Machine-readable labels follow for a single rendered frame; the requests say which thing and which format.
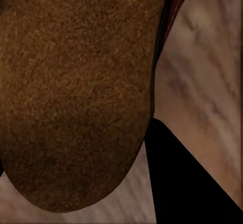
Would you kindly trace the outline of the sandal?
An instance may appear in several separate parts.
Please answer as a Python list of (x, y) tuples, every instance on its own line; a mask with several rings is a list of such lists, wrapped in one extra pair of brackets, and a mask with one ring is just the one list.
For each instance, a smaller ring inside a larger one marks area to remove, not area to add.
[(0, 0), (0, 160), (52, 213), (92, 206), (131, 169), (184, 0)]

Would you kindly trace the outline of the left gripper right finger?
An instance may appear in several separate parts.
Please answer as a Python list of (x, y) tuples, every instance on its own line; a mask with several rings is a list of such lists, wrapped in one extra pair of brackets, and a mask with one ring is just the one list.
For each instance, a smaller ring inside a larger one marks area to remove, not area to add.
[(157, 224), (243, 224), (243, 211), (163, 122), (153, 118), (144, 140)]

